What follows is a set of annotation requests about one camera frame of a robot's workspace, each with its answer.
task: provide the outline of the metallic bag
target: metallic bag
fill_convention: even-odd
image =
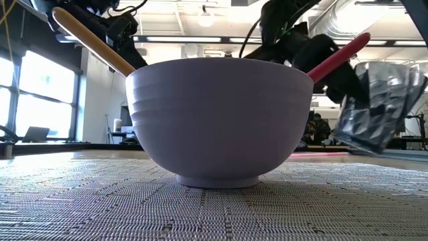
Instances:
[[[411,67],[388,62],[358,64],[355,72],[369,103],[345,96],[335,138],[371,153],[382,153],[399,122],[427,87],[427,78]]]

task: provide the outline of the wooden spoon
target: wooden spoon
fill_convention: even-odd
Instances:
[[[128,77],[135,68],[108,47],[102,40],[93,34],[87,27],[61,7],[54,7],[52,16],[55,21],[70,35],[76,37],[92,53],[96,54],[106,64],[114,68],[124,77]]]

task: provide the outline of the white bowl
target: white bowl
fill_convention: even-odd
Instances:
[[[153,64],[126,79],[144,150],[183,185],[238,188],[281,165],[303,135],[313,81],[284,65],[237,58]]]

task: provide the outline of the red handle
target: red handle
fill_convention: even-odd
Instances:
[[[370,41],[370,34],[363,33],[346,44],[343,48],[339,49],[336,53],[326,58],[321,64],[308,72],[309,77],[316,84],[318,81],[326,77],[331,71],[337,69],[343,63],[348,61],[357,52],[359,52]]]

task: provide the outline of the window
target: window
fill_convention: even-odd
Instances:
[[[9,105],[11,99],[11,92],[8,89],[0,88],[0,125],[6,126],[7,119],[9,118]]]
[[[0,58],[0,85],[11,86],[13,80],[13,64],[9,60]]]
[[[62,102],[73,101],[74,72],[28,51],[22,58],[19,88]]]
[[[25,136],[29,127],[50,128],[47,137],[68,138],[72,107],[30,95],[21,94],[16,115],[16,135]]]
[[[0,125],[18,137],[24,137],[29,127],[47,127],[48,138],[73,139],[76,74],[30,51],[20,62],[14,66],[0,58]]]

